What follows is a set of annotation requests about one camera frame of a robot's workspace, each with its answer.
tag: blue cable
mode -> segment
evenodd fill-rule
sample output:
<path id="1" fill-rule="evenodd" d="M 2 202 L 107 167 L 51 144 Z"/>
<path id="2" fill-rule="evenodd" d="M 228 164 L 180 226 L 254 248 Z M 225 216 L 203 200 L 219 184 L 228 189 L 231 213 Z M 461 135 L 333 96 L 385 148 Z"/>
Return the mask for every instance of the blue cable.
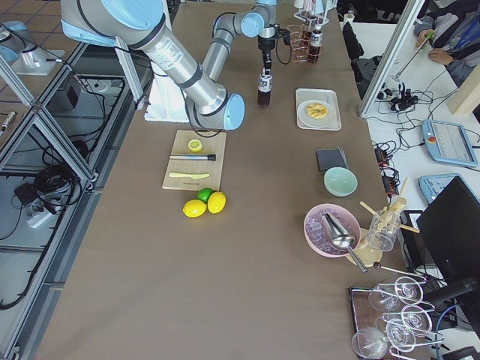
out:
<path id="1" fill-rule="evenodd" d="M 458 305 L 455 304 L 455 305 L 452 305 L 450 307 L 447 307 L 447 310 L 443 311 L 442 312 L 442 315 L 440 315 L 440 317 L 438 318 L 438 321 L 436 323 L 436 328 L 435 328 L 435 341 L 437 341 L 437 334 L 438 334 L 438 331 L 440 330 L 440 323 L 442 322 L 442 319 L 443 317 L 453 308 L 457 307 Z M 440 347 L 438 346 L 438 343 L 435 344 L 435 350 L 436 350 L 436 360 L 441 360 L 441 357 L 440 357 Z"/>

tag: mint green bowl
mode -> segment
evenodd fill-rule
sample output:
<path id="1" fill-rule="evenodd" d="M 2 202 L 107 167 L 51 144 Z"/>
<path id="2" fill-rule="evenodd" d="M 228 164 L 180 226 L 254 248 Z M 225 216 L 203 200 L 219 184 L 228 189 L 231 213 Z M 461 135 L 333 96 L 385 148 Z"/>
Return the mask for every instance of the mint green bowl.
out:
<path id="1" fill-rule="evenodd" d="M 325 187 L 336 197 L 345 197 L 357 189 L 359 182 L 353 172 L 343 167 L 328 169 L 323 178 Z"/>

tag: pink bowl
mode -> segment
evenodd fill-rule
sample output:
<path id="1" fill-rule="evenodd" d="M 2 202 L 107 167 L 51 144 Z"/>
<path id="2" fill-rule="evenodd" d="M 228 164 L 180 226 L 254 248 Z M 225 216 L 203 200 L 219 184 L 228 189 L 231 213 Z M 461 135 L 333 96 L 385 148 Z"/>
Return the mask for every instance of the pink bowl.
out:
<path id="1" fill-rule="evenodd" d="M 350 211 L 335 204 L 320 204 L 307 213 L 303 223 L 305 238 L 313 251 L 324 257 L 344 257 L 348 251 L 337 250 L 327 240 L 322 221 L 323 215 L 327 212 L 334 215 L 355 236 L 352 248 L 357 247 L 360 242 L 359 222 Z"/>

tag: person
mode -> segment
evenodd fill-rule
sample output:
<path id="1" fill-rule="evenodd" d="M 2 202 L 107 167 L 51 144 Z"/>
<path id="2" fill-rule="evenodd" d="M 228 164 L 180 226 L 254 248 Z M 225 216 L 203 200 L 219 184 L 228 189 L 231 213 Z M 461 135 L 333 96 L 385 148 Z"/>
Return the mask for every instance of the person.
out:
<path id="1" fill-rule="evenodd" d="M 480 62 L 480 0 L 457 0 L 423 16 L 413 31 L 416 46 L 432 31 L 433 50 L 428 57 L 445 65 L 460 86 Z"/>

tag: lime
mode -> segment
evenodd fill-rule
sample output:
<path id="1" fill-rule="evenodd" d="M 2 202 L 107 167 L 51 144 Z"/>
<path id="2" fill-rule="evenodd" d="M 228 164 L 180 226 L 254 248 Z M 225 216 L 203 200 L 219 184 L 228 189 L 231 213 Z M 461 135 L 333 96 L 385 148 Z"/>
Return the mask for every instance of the lime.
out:
<path id="1" fill-rule="evenodd" d="M 198 139 L 192 139 L 188 142 L 188 149 L 191 152 L 201 152 L 203 149 L 202 142 Z"/>
<path id="2" fill-rule="evenodd" d="M 210 187 L 204 187 L 202 190 L 198 192 L 196 198 L 198 200 L 202 200 L 205 204 L 209 201 L 210 195 L 214 193 L 213 189 Z"/>
<path id="3" fill-rule="evenodd" d="M 205 212 L 207 205 L 198 199 L 190 200 L 185 203 L 183 213 L 189 218 L 197 218 Z"/>
<path id="4" fill-rule="evenodd" d="M 208 198 L 208 210 L 212 214 L 217 214 L 224 209 L 226 203 L 227 198 L 225 197 L 225 194 L 218 191 L 217 193 L 210 195 Z"/>

